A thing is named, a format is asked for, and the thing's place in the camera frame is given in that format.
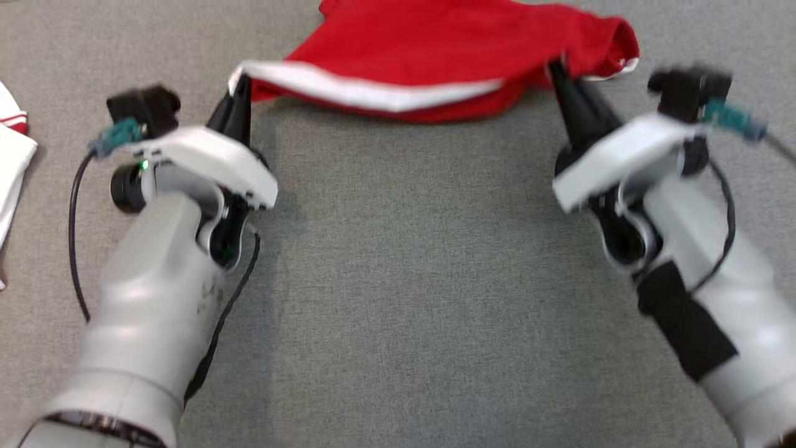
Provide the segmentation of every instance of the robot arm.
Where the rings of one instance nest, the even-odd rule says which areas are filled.
[[[796,446],[796,312],[770,263],[731,229],[734,217],[689,179],[708,162],[700,109],[726,97],[729,77],[704,68],[658,74],[658,113],[622,125],[561,63],[549,72],[571,141],[553,181],[560,205],[597,217],[608,259],[636,283],[640,311],[739,445]]]
[[[99,309],[71,375],[4,446],[177,446],[185,402],[213,357],[224,278],[240,258],[247,214],[272,208],[277,195],[248,148],[248,83],[239,86],[208,127],[176,130],[158,113],[169,101],[154,99],[165,90],[124,95],[130,101],[114,119],[134,116],[162,134],[126,146],[138,161],[111,181],[116,205],[139,215],[103,270]],[[119,111],[118,101],[108,104]]]

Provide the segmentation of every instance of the gray carpet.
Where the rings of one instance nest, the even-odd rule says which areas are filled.
[[[732,97],[796,141],[796,2],[584,0],[636,27],[639,70],[603,91],[625,116],[646,77],[694,60],[732,68]],[[66,211],[104,98],[162,81],[203,122],[245,58],[283,57],[316,0],[21,0],[0,4],[0,79],[40,149],[0,293],[0,439],[51,395],[84,324]],[[254,113],[280,181],[264,248],[185,412],[183,446],[731,447],[584,217],[550,190],[563,127],[549,93],[492,120],[415,126],[280,101]],[[796,286],[796,175],[719,138],[740,225]],[[130,219],[111,204],[122,157],[88,169],[80,272],[89,305]]]

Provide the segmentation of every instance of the teal connector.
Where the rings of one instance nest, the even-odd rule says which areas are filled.
[[[702,121],[733,131],[750,141],[762,140],[767,131],[766,124],[753,120],[751,113],[729,106],[722,100],[708,102],[704,107]]]
[[[98,139],[88,144],[88,150],[94,152],[98,159],[102,159],[117,147],[144,140],[145,134],[145,129],[135,118],[125,118],[102,131]]]

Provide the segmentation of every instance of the black cable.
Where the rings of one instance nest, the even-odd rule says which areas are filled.
[[[22,440],[19,441],[19,445],[17,445],[17,448],[22,448],[22,445],[25,445],[25,441],[28,439],[30,433],[33,432],[33,428],[35,427],[36,425],[33,424],[30,428],[28,428],[27,431],[25,431],[25,435],[22,436]]]
[[[727,256],[730,254],[730,249],[732,249],[732,243],[736,240],[736,201],[732,198],[732,191],[730,190],[730,183],[727,181],[727,176],[724,175],[724,172],[719,168],[719,165],[710,160],[708,162],[708,166],[713,171],[713,174],[719,179],[719,183],[721,183],[721,193],[724,195],[724,200],[727,202],[727,237],[724,239],[724,249],[722,250],[721,257],[716,261],[716,264],[713,266],[713,269],[708,273],[708,275],[704,276],[696,286],[691,289],[691,294],[695,294],[700,288],[705,286],[706,283],[711,281],[714,276],[719,272],[721,266],[727,260]]]
[[[782,157],[788,159],[793,165],[796,166],[796,151],[792,148],[789,148],[782,140],[778,139],[776,136],[772,134],[766,134],[763,137],[763,140],[766,141],[772,148],[774,148]]]
[[[72,182],[72,197],[69,199],[69,270],[72,272],[72,285],[75,287],[75,294],[77,295],[77,303],[80,304],[80,311],[83,312],[83,318],[88,323],[92,319],[92,315],[88,312],[86,306],[86,298],[83,296],[83,289],[80,287],[80,278],[77,275],[77,255],[75,251],[75,215],[77,209],[77,193],[80,190],[80,182],[83,180],[83,174],[86,172],[88,163],[94,159],[94,151],[86,154],[83,161],[75,173],[75,180]]]
[[[205,379],[207,378],[207,374],[210,371],[210,364],[213,363],[213,356],[216,354],[216,346],[218,345],[218,337],[221,334],[221,329],[224,328],[224,322],[227,320],[227,316],[232,311],[232,306],[240,297],[240,293],[243,291],[244,286],[248,282],[248,278],[252,275],[252,271],[254,270],[254,265],[257,263],[257,257],[259,256],[259,235],[254,234],[254,253],[252,253],[252,259],[249,261],[249,265],[246,267],[246,271],[244,275],[240,279],[238,283],[238,287],[235,288],[235,292],[229,298],[227,305],[224,307],[224,311],[221,312],[221,315],[218,318],[218,323],[216,324],[216,331],[213,332],[213,338],[210,340],[210,347],[207,350],[207,354],[202,361],[199,363],[197,367],[197,371],[193,374],[193,378],[191,382],[188,383],[188,388],[185,389],[185,402],[187,403],[198,391],[201,389],[202,385],[205,383]]]

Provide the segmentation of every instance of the black strap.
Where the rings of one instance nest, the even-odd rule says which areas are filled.
[[[685,289],[674,263],[653,270],[637,292],[638,310],[655,319],[683,371],[695,382],[738,355],[708,310]]]

